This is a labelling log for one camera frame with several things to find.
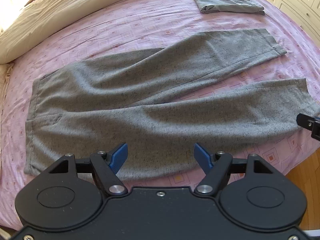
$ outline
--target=seam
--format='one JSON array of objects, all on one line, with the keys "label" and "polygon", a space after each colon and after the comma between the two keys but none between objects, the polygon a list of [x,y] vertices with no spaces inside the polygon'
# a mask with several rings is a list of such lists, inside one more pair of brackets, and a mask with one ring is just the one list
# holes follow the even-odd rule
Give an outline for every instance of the seam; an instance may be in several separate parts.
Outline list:
[{"label": "seam", "polygon": [[34,148],[33,137],[34,137],[34,134],[35,134],[35,132],[34,132],[34,129],[35,129],[34,118],[35,118],[35,115],[36,115],[36,106],[37,106],[37,103],[38,103],[39,90],[40,90],[40,82],[39,82],[38,89],[37,89],[35,108],[34,108],[34,112],[33,112],[34,116],[33,116],[33,120],[32,120],[31,153],[30,153],[30,158],[29,158],[29,173],[31,173],[31,160],[33,158],[33,148]]},{"label": "seam", "polygon": [[247,89],[240,89],[239,90],[239,92],[240,91],[247,91],[247,90],[252,90],[252,89],[263,89],[263,88],[276,88],[276,87],[284,87],[284,86],[295,86],[295,85],[301,85],[301,84],[303,84],[303,82],[297,82],[296,84],[281,84],[281,85],[274,85],[274,86],[268,86],[268,87],[263,87],[263,86],[261,86],[261,87],[256,87],[256,88],[247,88]]},{"label": "seam", "polygon": [[27,121],[32,121],[36,118],[42,117],[42,116],[50,116],[50,115],[57,115],[57,114],[63,114],[64,112],[60,112],[60,113],[55,113],[55,114],[39,114],[37,115],[35,118],[31,119],[31,120],[27,120]]},{"label": "seam", "polygon": [[256,4],[254,4],[254,3],[251,3],[251,4],[253,4],[255,6],[255,8],[257,9],[256,12],[259,12],[258,6]]},{"label": "seam", "polygon": [[266,39],[266,36],[265,36],[265,34],[262,34],[262,37],[263,37],[263,39],[265,40],[265,42],[266,43],[268,43],[273,49],[274,49],[274,51],[276,52],[276,53],[278,53],[278,51],[277,51],[277,47],[275,48],[267,39]]},{"label": "seam", "polygon": [[241,5],[241,4],[235,4],[235,5],[230,5],[230,4],[207,4],[207,5],[204,5],[205,6],[235,6],[235,7],[238,7],[238,6],[241,6],[241,7],[256,7],[257,6],[255,4],[252,3],[252,5]]},{"label": "seam", "polygon": [[[240,61],[238,61],[238,62],[235,62],[235,63],[231,64],[231,65],[237,64],[237,63],[242,62],[242,61],[245,61],[245,60],[248,60],[248,59],[250,59],[250,58],[254,58],[254,57],[257,57],[257,56],[261,56],[261,55],[266,54],[266,53],[269,53],[269,52],[271,52],[271,51],[277,52],[275,49],[272,49],[272,50],[269,50],[269,51],[264,52],[264,53],[262,53],[262,54],[258,54],[258,55],[255,55],[255,56],[253,56],[253,57],[249,57],[249,58],[246,58],[246,59],[244,59],[244,60],[240,60]],[[197,79],[193,79],[193,80],[191,80],[191,81],[185,82],[185,83],[183,83],[183,84],[181,84],[181,85],[178,85],[178,86],[175,86],[175,87],[166,89],[166,90],[162,90],[162,91],[160,91],[160,92],[158,92],[158,93],[155,93],[155,94],[153,94],[153,95],[150,95],[150,96],[148,96],[148,97],[150,98],[150,97],[153,97],[153,96],[158,95],[158,94],[160,94],[160,93],[169,91],[169,90],[171,90],[171,89],[178,88],[178,87],[183,86],[183,85],[185,85],[185,84],[188,84],[188,83],[197,81],[197,80],[199,80],[199,79],[201,79],[201,78],[204,78],[204,77],[206,77],[206,76],[208,76],[208,75],[210,75],[210,74],[213,74],[213,73],[215,73],[215,72],[217,72],[217,71],[220,71],[220,70],[222,70],[222,69],[225,69],[225,68],[227,68],[227,67],[230,67],[231,65],[225,66],[224,68],[221,68],[221,69],[219,69],[219,70],[210,72],[210,73],[205,74],[205,75],[203,75],[203,76],[201,76],[201,77],[199,77],[199,78],[197,78]]]}]

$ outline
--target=wooden floor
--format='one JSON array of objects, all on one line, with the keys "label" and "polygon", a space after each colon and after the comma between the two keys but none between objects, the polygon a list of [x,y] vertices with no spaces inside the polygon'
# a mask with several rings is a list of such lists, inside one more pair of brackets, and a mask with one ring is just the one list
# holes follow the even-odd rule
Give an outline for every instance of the wooden floor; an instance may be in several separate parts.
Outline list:
[{"label": "wooden floor", "polygon": [[301,229],[320,229],[320,148],[292,169],[286,177],[305,193],[308,200]]}]

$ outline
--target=gray sweatpants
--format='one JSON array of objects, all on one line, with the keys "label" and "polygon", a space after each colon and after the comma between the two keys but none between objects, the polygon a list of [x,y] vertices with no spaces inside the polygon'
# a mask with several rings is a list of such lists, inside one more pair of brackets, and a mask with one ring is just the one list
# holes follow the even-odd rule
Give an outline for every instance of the gray sweatpants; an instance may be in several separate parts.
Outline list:
[{"label": "gray sweatpants", "polygon": [[233,153],[294,132],[299,112],[319,112],[304,79],[168,103],[285,53],[265,29],[252,29],[67,65],[33,84],[25,173],[37,175],[66,153],[88,157],[127,142],[118,176],[152,178],[195,167],[196,142]]}]

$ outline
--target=bed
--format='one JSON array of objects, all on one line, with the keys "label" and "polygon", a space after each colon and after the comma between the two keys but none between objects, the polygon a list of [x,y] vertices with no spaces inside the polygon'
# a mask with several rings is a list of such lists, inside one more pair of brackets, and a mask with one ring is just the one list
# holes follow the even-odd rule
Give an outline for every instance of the bed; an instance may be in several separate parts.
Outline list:
[{"label": "bed", "polygon": [[[166,47],[200,31],[266,28],[288,51],[286,55],[176,100],[207,97],[262,80],[305,77],[309,93],[320,103],[318,47],[279,9],[266,0],[256,1],[265,7],[264,16],[230,12],[203,15],[194,0],[122,0],[63,28],[14,60],[4,93],[1,123],[0,225],[21,228],[14,199],[33,179],[23,173],[25,120],[32,83],[68,63],[130,50]],[[311,139],[309,131],[300,130],[275,142],[245,149],[236,157],[246,158],[248,154],[257,153],[286,174],[319,146],[320,142]],[[194,188],[203,176],[201,169],[195,169],[165,178],[128,181],[126,186],[189,185]],[[242,176],[233,174],[230,180]]]}]

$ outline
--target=pocket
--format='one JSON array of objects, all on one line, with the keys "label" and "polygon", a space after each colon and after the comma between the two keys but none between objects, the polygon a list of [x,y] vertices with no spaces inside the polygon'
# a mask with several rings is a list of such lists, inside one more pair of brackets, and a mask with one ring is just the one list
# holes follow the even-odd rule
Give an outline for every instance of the pocket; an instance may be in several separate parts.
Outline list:
[{"label": "pocket", "polygon": [[42,76],[41,78],[39,78],[38,79],[38,82],[40,83],[40,84],[42,84],[43,82],[47,82],[50,78],[51,78],[51,76],[53,75],[53,74],[55,74],[58,70],[60,70],[61,68],[59,68],[59,69],[57,69],[57,70],[55,70],[55,71],[53,71],[53,72],[51,72],[51,73],[48,73],[48,74],[45,74],[44,76]]},{"label": "pocket", "polygon": [[62,116],[63,116],[63,113],[46,114],[46,115],[42,115],[42,116],[37,116],[36,118],[34,118],[32,120],[27,120],[27,121],[32,122],[33,127],[35,128],[35,127],[41,127],[41,126],[46,126],[46,125],[54,125],[60,121]]}]

